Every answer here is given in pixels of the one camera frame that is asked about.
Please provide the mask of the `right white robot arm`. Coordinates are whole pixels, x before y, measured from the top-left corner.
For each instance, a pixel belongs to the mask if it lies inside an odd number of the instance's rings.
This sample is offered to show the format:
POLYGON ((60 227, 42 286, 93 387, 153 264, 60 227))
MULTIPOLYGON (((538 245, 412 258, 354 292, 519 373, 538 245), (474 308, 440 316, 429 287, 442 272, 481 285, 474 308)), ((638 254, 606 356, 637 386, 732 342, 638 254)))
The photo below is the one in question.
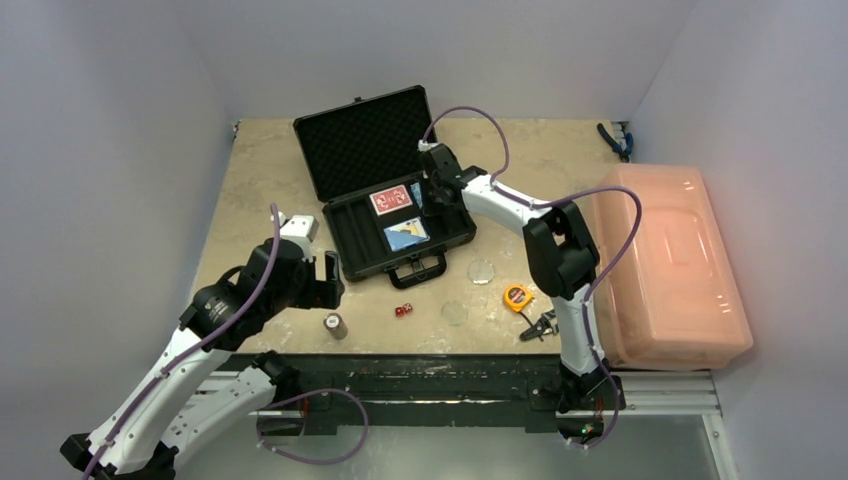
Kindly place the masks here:
POLYGON ((610 384, 592 306, 600 254, 572 200, 544 202, 460 166, 444 144, 420 145, 415 173, 370 181, 323 198, 323 214, 351 282, 385 273, 403 290, 441 276, 448 249, 470 242, 482 215, 524 242, 535 285, 554 307, 561 339, 561 392, 576 407, 610 384))

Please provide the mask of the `aluminium frame rails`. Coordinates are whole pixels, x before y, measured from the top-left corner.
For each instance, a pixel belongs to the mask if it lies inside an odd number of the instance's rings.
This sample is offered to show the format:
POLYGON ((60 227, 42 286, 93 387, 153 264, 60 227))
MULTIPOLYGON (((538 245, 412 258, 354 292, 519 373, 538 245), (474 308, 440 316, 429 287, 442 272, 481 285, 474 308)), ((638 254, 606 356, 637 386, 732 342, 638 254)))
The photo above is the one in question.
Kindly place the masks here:
POLYGON ((547 356, 459 356, 324 358, 298 356, 292 387, 317 391, 315 399, 293 407, 269 407, 273 418, 306 415, 308 435, 329 435, 361 421, 356 406, 333 400, 336 388, 356 397, 372 426, 521 428, 528 434, 557 434, 581 448, 629 417, 698 417, 722 479, 739 474, 724 437, 724 426, 710 373, 619 371, 612 374, 618 392, 599 385, 569 390, 547 356))

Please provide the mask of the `clear round disc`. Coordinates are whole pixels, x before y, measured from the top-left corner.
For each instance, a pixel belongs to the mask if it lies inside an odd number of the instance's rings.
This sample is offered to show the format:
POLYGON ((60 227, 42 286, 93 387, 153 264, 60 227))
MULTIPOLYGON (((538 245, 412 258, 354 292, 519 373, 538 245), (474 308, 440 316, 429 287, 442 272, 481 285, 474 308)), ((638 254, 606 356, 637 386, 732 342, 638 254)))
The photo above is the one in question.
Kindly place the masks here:
POLYGON ((485 259, 473 260, 467 269, 467 278, 474 285, 487 285, 495 276, 493 264, 485 259))
POLYGON ((468 317, 467 307, 460 301, 448 301, 441 308, 441 317, 448 325, 462 325, 468 317))

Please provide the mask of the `red playing card deck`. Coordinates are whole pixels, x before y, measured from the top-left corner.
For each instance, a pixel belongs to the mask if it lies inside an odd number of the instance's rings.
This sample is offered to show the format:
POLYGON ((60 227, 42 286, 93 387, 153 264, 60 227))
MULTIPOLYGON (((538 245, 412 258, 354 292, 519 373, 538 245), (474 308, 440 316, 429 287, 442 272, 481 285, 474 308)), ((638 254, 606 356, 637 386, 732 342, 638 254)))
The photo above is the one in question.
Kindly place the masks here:
POLYGON ((413 199, 405 185, 397 185, 368 195, 376 215, 382 216, 413 204, 413 199))

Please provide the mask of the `blue handled pliers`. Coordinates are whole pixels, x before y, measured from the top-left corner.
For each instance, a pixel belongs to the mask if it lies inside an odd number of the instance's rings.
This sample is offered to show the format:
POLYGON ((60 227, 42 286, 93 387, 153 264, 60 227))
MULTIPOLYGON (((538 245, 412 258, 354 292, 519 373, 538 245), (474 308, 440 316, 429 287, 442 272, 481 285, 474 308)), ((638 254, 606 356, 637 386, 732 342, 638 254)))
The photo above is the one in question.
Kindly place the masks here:
POLYGON ((619 127, 621 128, 622 136, 616 137, 612 135, 602 123, 596 124, 598 133, 604 142, 610 147, 612 152, 619 157, 619 160, 622 163, 629 163, 633 151, 634 138, 630 132, 626 131, 622 124, 619 124, 619 127))

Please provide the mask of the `yellow tape measure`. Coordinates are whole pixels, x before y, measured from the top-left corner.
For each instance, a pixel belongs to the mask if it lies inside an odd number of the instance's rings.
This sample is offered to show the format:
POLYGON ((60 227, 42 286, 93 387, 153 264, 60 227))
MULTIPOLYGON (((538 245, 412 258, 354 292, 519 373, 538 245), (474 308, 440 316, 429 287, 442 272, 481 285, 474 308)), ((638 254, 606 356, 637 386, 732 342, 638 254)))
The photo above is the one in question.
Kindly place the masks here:
POLYGON ((508 286, 503 293, 504 304, 515 313, 522 313, 534 299, 528 288, 520 284, 508 286))

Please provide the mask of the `blue poker chip stack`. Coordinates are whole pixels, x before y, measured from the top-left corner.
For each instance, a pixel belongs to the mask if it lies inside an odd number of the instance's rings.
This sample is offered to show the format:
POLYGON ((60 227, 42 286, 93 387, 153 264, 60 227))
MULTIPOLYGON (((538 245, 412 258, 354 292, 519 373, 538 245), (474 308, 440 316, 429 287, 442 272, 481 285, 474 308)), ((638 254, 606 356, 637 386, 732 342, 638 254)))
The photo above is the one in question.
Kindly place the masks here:
POLYGON ((420 183, 415 182, 415 183, 411 184, 410 185, 410 191, 411 191, 412 197, 414 198, 418 207, 422 208, 423 207, 423 196, 422 196, 422 190, 421 190, 420 183))

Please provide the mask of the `black poker set case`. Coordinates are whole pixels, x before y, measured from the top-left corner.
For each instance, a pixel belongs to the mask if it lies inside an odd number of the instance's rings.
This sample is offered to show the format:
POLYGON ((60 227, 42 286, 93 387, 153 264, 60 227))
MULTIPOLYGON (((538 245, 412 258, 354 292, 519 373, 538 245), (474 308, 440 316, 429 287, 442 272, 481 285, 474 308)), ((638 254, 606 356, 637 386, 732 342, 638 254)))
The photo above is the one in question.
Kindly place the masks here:
POLYGON ((431 121, 421 85, 294 120, 348 281, 385 274, 395 288, 411 288, 443 275, 447 251, 474 238, 467 211, 424 208, 418 143, 435 140, 431 121))

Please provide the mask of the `black table front rail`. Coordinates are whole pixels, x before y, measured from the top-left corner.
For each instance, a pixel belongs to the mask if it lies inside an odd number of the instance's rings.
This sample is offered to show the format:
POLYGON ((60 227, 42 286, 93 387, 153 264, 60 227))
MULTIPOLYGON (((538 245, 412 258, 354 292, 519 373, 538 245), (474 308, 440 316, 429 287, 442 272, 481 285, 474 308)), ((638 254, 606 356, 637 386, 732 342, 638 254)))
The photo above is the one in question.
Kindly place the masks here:
POLYGON ((285 354, 271 435, 341 426, 521 428, 588 443, 625 409, 619 377, 578 376, 556 354, 285 354))

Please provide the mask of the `blue playing card deck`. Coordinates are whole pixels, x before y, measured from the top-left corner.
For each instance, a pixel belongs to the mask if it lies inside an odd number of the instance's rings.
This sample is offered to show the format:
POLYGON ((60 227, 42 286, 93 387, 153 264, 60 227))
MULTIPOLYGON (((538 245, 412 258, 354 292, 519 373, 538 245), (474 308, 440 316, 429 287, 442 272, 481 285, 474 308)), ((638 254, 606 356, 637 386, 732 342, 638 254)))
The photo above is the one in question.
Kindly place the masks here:
POLYGON ((430 235, 420 217, 386 227, 383 232, 392 252, 399 252, 430 240, 430 235))

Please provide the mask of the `orange translucent storage bin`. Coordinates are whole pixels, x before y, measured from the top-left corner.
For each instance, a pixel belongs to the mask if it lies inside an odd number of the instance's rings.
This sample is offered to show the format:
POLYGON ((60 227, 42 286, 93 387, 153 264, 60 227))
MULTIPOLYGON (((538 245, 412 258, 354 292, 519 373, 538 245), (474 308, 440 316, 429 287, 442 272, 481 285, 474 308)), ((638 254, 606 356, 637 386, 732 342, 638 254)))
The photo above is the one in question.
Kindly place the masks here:
POLYGON ((595 293, 609 362, 720 369, 750 350, 750 326, 700 171, 619 164, 600 184, 632 190, 643 209, 632 245, 595 293))

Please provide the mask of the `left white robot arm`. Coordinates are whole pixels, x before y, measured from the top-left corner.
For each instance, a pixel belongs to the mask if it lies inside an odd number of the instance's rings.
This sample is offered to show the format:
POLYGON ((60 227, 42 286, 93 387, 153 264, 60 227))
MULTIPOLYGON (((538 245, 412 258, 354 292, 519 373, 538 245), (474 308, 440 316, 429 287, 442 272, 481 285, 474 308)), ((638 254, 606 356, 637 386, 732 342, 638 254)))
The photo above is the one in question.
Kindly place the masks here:
POLYGON ((188 408, 190 397, 250 337, 287 308, 332 310, 344 285, 337 253, 324 254, 316 277, 304 234, 271 237, 243 265, 198 290, 169 343, 123 404, 90 433, 70 435, 60 454, 85 479, 172 479, 178 467, 237 417, 266 405, 284 409, 298 382, 274 352, 236 376, 228 388, 188 408))

